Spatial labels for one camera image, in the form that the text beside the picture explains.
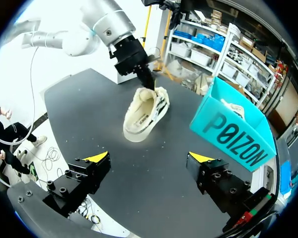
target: red component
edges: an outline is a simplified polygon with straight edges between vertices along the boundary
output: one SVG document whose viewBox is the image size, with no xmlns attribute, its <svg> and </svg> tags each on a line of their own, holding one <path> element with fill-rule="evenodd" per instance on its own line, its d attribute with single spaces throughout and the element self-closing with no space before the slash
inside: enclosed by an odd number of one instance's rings
<svg viewBox="0 0 298 238">
<path fill-rule="evenodd" d="M 245 212 L 243 214 L 243 216 L 236 222 L 236 224 L 234 225 L 234 227 L 236 227 L 239 224 L 249 222 L 249 220 L 252 219 L 252 217 L 253 217 L 252 214 L 250 214 L 249 212 Z"/>
</svg>

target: shelf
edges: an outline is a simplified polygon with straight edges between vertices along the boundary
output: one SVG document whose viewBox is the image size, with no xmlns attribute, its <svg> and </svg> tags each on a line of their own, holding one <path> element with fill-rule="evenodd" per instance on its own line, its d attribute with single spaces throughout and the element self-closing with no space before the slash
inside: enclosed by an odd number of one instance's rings
<svg viewBox="0 0 298 238">
<path fill-rule="evenodd" d="M 221 32 L 221 31 L 214 30 L 214 29 L 211 28 L 211 27 L 203 26 L 203 25 L 201 25 L 201 24 L 199 24 L 199 23 L 195 23 L 195 22 L 192 22 L 192 21 L 181 20 L 181 22 L 182 22 L 182 23 L 185 23 L 185 24 L 192 25 L 192 26 L 200 27 L 200 28 L 206 29 L 206 30 L 208 30 L 208 31 L 212 31 L 212 32 L 214 32 L 214 33 L 216 33 L 216 34 L 219 34 L 219 35 L 221 35 L 221 36 L 226 37 L 226 34 L 225 34 L 225 33 Z"/>
<path fill-rule="evenodd" d="M 267 86 L 265 84 L 263 84 L 258 77 L 255 77 L 254 74 L 252 74 L 250 71 L 248 71 L 248 69 L 244 68 L 241 64 L 237 63 L 236 61 L 232 60 L 230 57 L 226 56 L 225 59 L 234 64 L 236 67 L 240 68 L 241 70 L 245 71 L 247 74 L 249 74 L 253 79 L 255 79 L 263 88 L 265 88 L 265 90 L 267 90 Z"/>
<path fill-rule="evenodd" d="M 201 65 L 201 64 L 199 64 L 199 63 L 197 63 L 197 62 L 191 60 L 189 57 L 182 57 L 182 56 L 180 56 L 180 55 L 178 55 L 178 54 L 176 54 L 176 53 L 174 53 L 174 52 L 171 52 L 171 51 L 169 52 L 169 54 L 174 55 L 174 56 L 177 56 L 177 57 L 179 57 L 179 58 L 182 58 L 182 59 L 184 59 L 184 60 L 186 60 L 186 61 L 188 61 L 188 62 L 191 62 L 191 63 L 193 63 L 193 64 L 195 64 L 195 65 L 197 65 L 197 66 L 199 66 L 199 67 L 201 67 L 201 68 L 206 69 L 207 71 L 209 71 L 209 72 L 211 72 L 211 73 L 214 72 L 214 69 L 212 69 L 212 68 L 210 68 L 210 67 L 207 67 L 207 66 L 204 66 L 204 65 Z"/>
<path fill-rule="evenodd" d="M 229 81 L 231 81 L 232 83 L 236 83 L 239 84 L 235 81 L 235 79 L 228 77 L 226 74 L 224 74 L 222 71 L 219 72 L 220 75 L 222 75 L 224 78 L 228 79 Z M 251 94 L 246 88 L 243 88 L 244 92 L 250 96 L 255 102 L 259 102 L 257 98 L 255 98 L 255 96 L 253 94 Z"/>
<path fill-rule="evenodd" d="M 206 45 L 200 44 L 200 43 L 198 43 L 198 42 L 192 41 L 192 40 L 190 40 L 190 39 L 188 39 L 188 38 L 184 38 L 184 37 L 176 36 L 176 35 L 172 35 L 172 37 L 173 37 L 173 38 L 180 39 L 180 40 L 183 40 L 183 41 L 186 41 L 186 42 L 189 42 L 189 43 L 192 43 L 192 44 L 197 45 L 197 46 L 200 46 L 200 47 L 202 47 L 202 48 L 204 48 L 204 49 L 207 49 L 207 50 L 209 50 L 209 51 L 212 51 L 212 52 L 214 52 L 214 53 L 216 53 L 216 54 L 218 54 L 218 55 L 220 54 L 219 51 L 214 50 L 213 48 L 211 48 L 211 47 L 209 47 L 209 46 L 206 46 Z"/>
<path fill-rule="evenodd" d="M 259 59 L 257 58 L 255 55 L 253 55 L 250 51 L 248 51 L 247 49 L 245 49 L 243 46 L 241 46 L 240 44 L 232 41 L 231 42 L 232 45 L 238 47 L 240 50 L 242 50 L 243 52 L 247 53 L 249 56 L 251 56 L 256 62 L 258 62 L 263 68 L 265 68 L 272 76 L 275 76 L 274 73 Z"/>
</svg>

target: blue panel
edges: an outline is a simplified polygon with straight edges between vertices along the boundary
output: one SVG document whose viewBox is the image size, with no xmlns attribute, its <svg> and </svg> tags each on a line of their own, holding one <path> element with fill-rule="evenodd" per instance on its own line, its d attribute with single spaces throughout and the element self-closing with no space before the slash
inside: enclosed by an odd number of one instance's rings
<svg viewBox="0 0 298 238">
<path fill-rule="evenodd" d="M 280 193 L 282 195 L 285 195 L 291 190 L 290 182 L 292 179 L 292 169 L 291 169 L 290 161 L 286 161 L 281 165 L 280 174 L 281 174 Z"/>
</svg>

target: black pants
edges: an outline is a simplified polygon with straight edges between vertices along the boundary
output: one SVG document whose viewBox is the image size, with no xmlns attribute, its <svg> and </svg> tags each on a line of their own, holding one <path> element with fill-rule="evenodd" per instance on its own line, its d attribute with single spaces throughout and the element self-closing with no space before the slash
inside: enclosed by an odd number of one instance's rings
<svg viewBox="0 0 298 238">
<path fill-rule="evenodd" d="M 14 139 L 24 138 L 29 133 L 29 130 L 24 125 L 22 125 L 21 123 L 17 122 L 13 125 L 16 128 L 16 132 L 14 131 L 13 126 L 10 125 L 0 135 L 0 139 L 8 141 L 8 142 L 12 142 Z M 27 138 L 27 140 L 29 140 L 31 142 L 35 142 L 36 137 L 33 134 L 30 134 L 29 137 Z M 5 152 L 5 162 L 7 164 L 11 165 L 12 168 L 14 168 L 15 170 L 17 170 L 17 171 L 19 171 L 23 174 L 28 175 L 30 173 L 30 171 L 26 167 L 22 166 L 22 164 L 18 160 L 18 158 L 10 152 L 10 146 L 9 145 L 5 145 L 5 144 L 0 143 L 0 151 L 1 150 L 3 150 Z"/>
</svg>

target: yellow tab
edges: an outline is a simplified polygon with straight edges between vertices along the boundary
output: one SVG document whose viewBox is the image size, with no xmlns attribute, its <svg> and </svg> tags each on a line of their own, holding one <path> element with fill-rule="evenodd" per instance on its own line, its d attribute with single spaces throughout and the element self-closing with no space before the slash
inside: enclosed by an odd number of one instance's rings
<svg viewBox="0 0 298 238">
<path fill-rule="evenodd" d="M 85 158 L 83 160 L 89 160 L 91 162 L 95 162 L 95 163 L 98 163 L 99 161 L 101 161 L 106 155 L 108 154 L 108 151 L 104 152 L 104 153 L 101 153 L 99 155 L 95 155 L 95 156 L 92 156 L 92 157 L 88 157 L 88 158 Z"/>
<path fill-rule="evenodd" d="M 208 160 L 214 160 L 212 158 L 209 158 L 209 157 L 206 157 L 206 156 L 203 156 L 203 155 L 198 155 L 196 153 L 193 153 L 193 152 L 189 152 L 189 154 L 194 158 L 196 159 L 198 162 L 200 163 L 203 163 L 205 161 L 208 161 Z"/>
</svg>

